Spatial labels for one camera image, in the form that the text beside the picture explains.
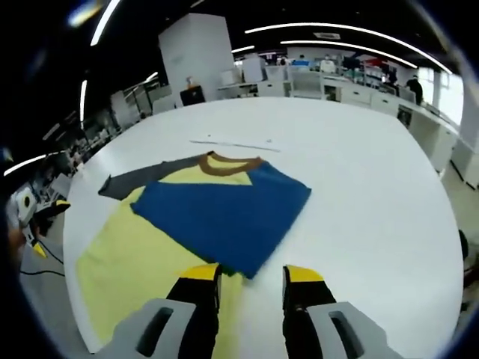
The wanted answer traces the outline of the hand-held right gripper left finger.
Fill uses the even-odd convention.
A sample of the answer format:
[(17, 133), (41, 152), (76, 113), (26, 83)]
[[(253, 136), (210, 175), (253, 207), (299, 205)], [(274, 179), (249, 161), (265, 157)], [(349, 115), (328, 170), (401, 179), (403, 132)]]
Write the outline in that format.
[(115, 328), (95, 358), (211, 358), (219, 331), (222, 266), (191, 267), (166, 298), (148, 301)]

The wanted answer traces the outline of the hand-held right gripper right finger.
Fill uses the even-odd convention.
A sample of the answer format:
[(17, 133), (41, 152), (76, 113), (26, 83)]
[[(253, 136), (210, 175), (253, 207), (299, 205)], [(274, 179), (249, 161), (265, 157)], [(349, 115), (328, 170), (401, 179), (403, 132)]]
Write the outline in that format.
[(400, 358), (385, 331), (347, 301), (338, 302), (312, 269), (283, 267), (283, 336), (289, 358)]

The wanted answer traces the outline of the person's left hand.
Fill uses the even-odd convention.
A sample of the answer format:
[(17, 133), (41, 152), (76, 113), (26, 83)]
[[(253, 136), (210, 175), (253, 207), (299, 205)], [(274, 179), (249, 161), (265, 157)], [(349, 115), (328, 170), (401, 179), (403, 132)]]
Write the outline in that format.
[(21, 251), (25, 246), (25, 237), (19, 228), (8, 228), (7, 236), (10, 261), (18, 269), (21, 266)]

